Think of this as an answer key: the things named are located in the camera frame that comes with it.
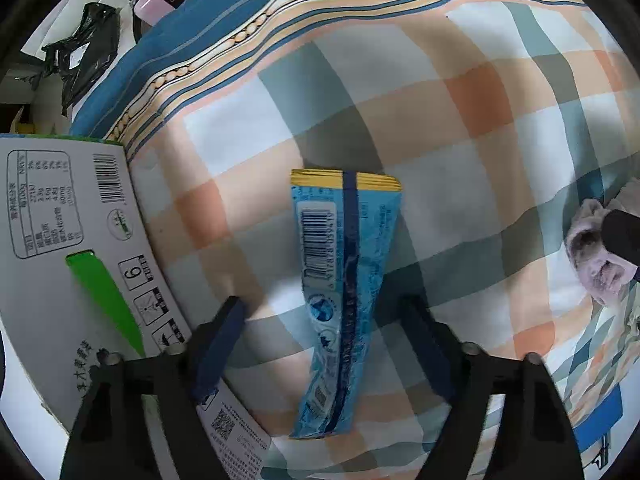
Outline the open cardboard box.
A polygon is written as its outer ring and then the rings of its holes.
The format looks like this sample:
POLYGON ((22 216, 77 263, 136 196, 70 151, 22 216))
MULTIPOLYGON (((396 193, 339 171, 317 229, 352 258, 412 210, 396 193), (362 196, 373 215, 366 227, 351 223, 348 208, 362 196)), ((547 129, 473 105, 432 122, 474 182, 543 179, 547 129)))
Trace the open cardboard box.
POLYGON ((70 433, 63 478, 259 477, 268 434, 224 378, 194 399, 196 328, 154 258, 118 144, 2 138, 1 321, 70 433))

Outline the purple soft cloth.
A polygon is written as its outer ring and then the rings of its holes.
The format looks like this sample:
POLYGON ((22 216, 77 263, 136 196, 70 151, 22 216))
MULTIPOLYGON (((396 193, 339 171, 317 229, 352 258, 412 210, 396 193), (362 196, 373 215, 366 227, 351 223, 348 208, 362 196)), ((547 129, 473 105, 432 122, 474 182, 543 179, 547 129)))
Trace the purple soft cloth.
POLYGON ((605 248, 602 223, 610 213, 598 200, 584 200, 572 219, 564 245, 586 292, 602 306, 617 308, 623 289, 634 278, 638 266, 605 248))

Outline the plaid checked blanket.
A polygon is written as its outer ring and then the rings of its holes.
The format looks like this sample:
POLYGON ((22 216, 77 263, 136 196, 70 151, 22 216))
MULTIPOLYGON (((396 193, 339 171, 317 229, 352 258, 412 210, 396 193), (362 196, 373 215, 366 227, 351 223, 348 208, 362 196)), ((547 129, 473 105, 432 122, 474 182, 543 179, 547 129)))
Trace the plaid checked blanket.
POLYGON ((566 258, 587 197, 639 171, 639 76, 582 0, 186 0, 88 96, 120 142, 183 314, 250 306, 226 378, 272 443, 266 479, 407 479, 448 408, 396 313, 544 357, 581 422, 639 356, 639 294, 600 307, 566 258), (294 168, 380 172, 402 203, 352 430, 294 440, 312 336, 294 168))

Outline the long blue snack packet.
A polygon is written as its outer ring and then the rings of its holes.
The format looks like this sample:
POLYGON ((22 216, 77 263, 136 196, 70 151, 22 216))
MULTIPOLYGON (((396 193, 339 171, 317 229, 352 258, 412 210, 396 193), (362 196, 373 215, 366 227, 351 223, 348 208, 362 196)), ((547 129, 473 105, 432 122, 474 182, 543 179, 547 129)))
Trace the long blue snack packet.
POLYGON ((352 426, 402 188, 384 174, 294 169, 291 194, 314 356, 292 438, 352 426))

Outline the black plastic bag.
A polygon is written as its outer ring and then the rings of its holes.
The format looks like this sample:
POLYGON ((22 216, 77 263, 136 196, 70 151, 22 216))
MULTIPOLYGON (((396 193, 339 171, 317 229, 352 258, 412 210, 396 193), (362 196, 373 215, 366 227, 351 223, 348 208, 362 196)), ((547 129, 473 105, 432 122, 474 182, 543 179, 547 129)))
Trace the black plastic bag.
POLYGON ((119 46, 119 12, 104 3, 89 2, 72 36, 47 44, 42 76, 62 80, 61 112, 77 104, 106 72, 119 46))

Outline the white padded chair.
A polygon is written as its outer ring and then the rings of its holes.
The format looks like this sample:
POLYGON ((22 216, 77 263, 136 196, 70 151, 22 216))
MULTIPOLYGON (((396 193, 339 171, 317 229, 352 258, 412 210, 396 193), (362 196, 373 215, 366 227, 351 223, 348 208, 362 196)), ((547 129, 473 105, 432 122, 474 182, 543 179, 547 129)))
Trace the white padded chair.
POLYGON ((104 74, 75 105, 71 106, 67 115, 62 114, 62 80, 58 75, 43 79, 35 90, 32 99, 32 117, 37 134, 66 134, 70 124, 91 96, 94 89, 107 77, 120 59, 136 44, 134 40, 134 12, 129 0, 62 0, 47 15, 43 22, 21 48, 21 54, 35 68, 44 62, 42 50, 47 44, 72 36, 78 29, 82 11, 87 3, 104 3, 114 8, 119 15, 119 44, 116 58, 104 74))

